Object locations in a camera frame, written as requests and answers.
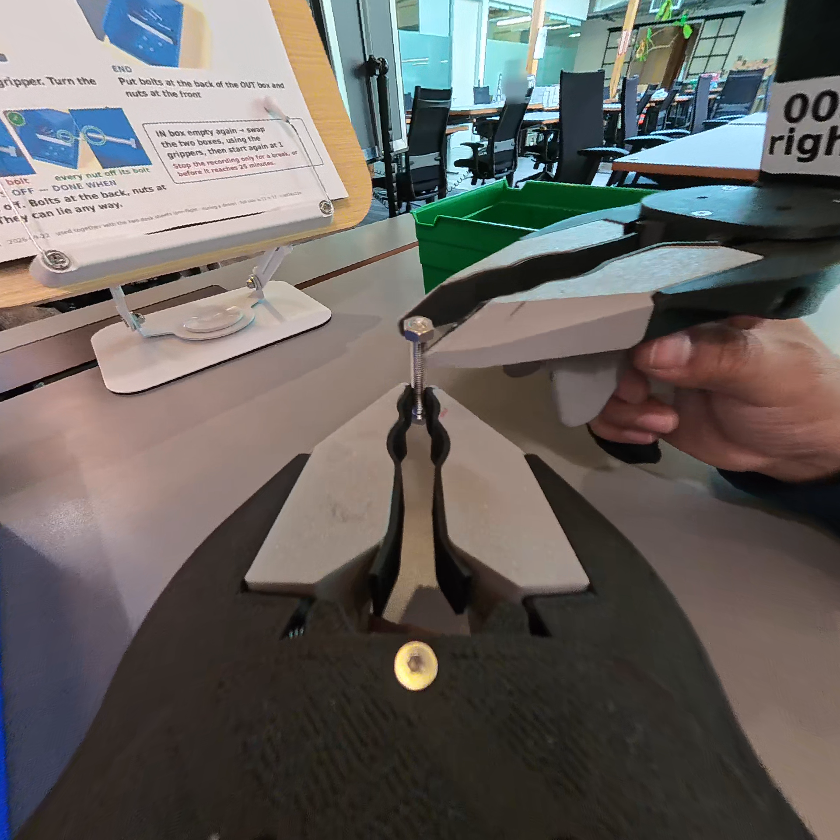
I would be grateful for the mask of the silver metal bolt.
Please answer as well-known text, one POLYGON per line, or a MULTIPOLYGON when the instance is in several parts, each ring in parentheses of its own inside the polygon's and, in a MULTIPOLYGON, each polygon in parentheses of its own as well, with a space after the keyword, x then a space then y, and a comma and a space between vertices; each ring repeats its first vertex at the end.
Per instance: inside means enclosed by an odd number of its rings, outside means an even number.
POLYGON ((413 406, 424 406, 426 351, 434 337, 434 325, 429 318, 414 316, 404 320, 402 329, 404 338, 411 344, 413 406))

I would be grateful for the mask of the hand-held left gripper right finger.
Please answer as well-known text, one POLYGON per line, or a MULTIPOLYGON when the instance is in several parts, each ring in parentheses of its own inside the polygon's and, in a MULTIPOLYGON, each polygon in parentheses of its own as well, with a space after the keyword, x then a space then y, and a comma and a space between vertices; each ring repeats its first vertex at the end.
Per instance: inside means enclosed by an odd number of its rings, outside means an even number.
POLYGON ((437 583, 456 614, 489 614, 590 579, 519 446, 438 388, 424 394, 437 583))

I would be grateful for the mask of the person's right hand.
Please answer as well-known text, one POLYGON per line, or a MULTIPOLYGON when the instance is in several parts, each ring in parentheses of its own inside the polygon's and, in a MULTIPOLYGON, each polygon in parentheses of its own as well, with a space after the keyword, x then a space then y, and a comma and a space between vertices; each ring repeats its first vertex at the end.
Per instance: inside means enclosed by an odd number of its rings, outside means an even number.
POLYGON ((731 318, 638 345, 589 428, 783 482, 839 468, 838 357, 800 319, 731 318))

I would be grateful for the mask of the black tripod stand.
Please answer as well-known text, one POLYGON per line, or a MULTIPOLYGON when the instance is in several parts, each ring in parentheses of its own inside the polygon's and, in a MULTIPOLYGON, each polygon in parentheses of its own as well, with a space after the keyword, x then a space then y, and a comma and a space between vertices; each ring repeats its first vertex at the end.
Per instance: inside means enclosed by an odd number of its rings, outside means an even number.
POLYGON ((374 125, 374 161, 383 174, 372 177, 376 195, 382 193, 389 217, 404 212, 410 202, 407 184, 406 113, 400 74, 394 60, 369 55, 363 64, 368 81, 371 117, 374 125))

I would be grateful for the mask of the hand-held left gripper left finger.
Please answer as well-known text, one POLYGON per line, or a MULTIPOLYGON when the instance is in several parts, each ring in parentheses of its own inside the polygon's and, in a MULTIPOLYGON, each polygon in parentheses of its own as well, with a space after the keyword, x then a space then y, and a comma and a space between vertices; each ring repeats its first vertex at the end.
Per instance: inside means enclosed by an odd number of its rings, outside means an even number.
POLYGON ((400 384, 312 450, 245 575, 249 591, 383 614, 401 566, 412 411, 400 384))

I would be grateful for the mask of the green plastic bin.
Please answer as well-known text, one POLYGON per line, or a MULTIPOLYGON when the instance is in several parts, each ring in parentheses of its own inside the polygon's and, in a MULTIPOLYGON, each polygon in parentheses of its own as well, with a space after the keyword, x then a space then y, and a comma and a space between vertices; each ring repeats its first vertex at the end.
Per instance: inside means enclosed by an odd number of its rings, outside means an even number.
POLYGON ((497 181, 413 211, 423 287, 430 292, 526 235, 567 219, 623 207, 653 189, 497 181))

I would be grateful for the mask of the blue plastic bin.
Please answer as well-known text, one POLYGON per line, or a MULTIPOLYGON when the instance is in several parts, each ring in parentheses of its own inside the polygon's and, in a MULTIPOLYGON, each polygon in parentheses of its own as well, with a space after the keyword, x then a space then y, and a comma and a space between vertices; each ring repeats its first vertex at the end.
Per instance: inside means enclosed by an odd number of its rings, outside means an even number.
POLYGON ((9 815, 7 795, 7 744, 5 727, 4 670, 1 669, 1 715, 0 715, 0 760, 1 760, 1 839, 9 839, 9 815))

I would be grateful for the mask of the grey panel on stand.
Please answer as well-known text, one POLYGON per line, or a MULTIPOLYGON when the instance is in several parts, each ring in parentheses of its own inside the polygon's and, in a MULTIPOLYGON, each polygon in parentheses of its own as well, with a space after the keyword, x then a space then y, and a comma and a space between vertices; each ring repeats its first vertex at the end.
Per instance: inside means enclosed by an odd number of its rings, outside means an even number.
POLYGON ((387 104, 395 153, 407 148, 401 51, 395 1, 310 1, 309 6, 338 82, 364 158, 382 158, 377 75, 369 59, 384 60, 387 104))

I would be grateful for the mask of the wooden board document stand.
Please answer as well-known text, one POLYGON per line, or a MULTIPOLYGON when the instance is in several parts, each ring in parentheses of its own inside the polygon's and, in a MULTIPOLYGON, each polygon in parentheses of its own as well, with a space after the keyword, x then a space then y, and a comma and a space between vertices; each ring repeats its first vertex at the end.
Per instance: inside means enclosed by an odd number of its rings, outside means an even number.
POLYGON ((318 329, 331 311, 289 282, 275 280, 291 244, 353 226, 371 199, 361 148, 307 2, 269 2, 312 120, 348 195, 308 199, 129 237, 48 248, 28 274, 45 291, 107 288, 121 324, 91 338, 103 382, 116 394, 148 391, 206 368, 318 329), (175 282, 186 290, 219 285, 211 297, 134 309, 130 284, 175 282))

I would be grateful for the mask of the wooden top office desk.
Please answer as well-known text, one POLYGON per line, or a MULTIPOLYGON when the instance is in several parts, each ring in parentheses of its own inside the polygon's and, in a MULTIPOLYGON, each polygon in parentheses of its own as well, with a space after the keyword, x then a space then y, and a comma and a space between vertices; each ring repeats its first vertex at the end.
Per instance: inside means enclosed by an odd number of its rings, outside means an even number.
POLYGON ((618 175, 634 174, 662 188, 708 183, 752 184, 760 176, 767 114, 756 113, 702 133, 619 158, 618 175))

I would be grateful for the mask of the green hanging plant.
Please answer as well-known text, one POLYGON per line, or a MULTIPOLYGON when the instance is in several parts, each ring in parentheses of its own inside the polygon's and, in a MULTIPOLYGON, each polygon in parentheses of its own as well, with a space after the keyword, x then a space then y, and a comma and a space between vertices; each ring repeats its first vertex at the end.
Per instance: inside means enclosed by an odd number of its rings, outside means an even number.
POLYGON ((674 45, 684 45, 694 34, 683 1, 652 2, 654 22, 638 28, 633 61, 645 63, 657 49, 671 50, 674 45))

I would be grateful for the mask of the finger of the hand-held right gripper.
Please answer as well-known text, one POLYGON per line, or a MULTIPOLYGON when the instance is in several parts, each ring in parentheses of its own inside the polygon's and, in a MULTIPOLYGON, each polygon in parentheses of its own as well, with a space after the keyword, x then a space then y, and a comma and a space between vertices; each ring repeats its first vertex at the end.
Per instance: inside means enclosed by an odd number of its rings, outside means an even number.
POLYGON ((481 369, 629 350, 640 343, 655 294, 763 257, 720 245, 657 245, 582 276, 498 297, 432 344, 431 366, 481 369))
POLYGON ((401 316, 436 328, 464 321, 485 303, 554 280, 582 276, 640 248, 638 215, 580 215, 542 228, 463 268, 401 316))

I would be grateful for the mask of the group of black office chairs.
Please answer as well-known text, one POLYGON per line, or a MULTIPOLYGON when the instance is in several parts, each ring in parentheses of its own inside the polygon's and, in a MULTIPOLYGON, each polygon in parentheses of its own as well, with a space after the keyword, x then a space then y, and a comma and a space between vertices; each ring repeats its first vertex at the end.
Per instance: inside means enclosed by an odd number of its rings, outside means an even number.
MULTIPOLYGON (((651 188, 650 194, 665 189, 639 175, 614 174, 613 163, 692 133, 633 136, 618 146, 596 144, 604 139, 600 99, 603 78, 602 71, 563 71, 560 109, 548 118, 542 112, 530 111, 528 93, 506 101, 498 109, 497 119, 490 123, 490 137, 470 143, 470 156, 460 161, 470 179, 482 182, 482 186, 503 181, 511 187, 553 182, 651 188)), ((411 121, 407 125, 406 185, 411 189, 407 212, 448 197, 446 152, 452 105, 451 88, 415 87, 411 121)))

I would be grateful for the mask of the printed instruction sheet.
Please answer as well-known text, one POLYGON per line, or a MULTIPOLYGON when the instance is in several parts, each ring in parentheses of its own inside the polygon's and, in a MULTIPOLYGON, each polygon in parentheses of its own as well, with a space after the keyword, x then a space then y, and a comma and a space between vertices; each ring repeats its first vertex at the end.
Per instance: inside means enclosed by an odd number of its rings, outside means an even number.
POLYGON ((1 258, 348 193, 267 1, 2 1, 1 258))

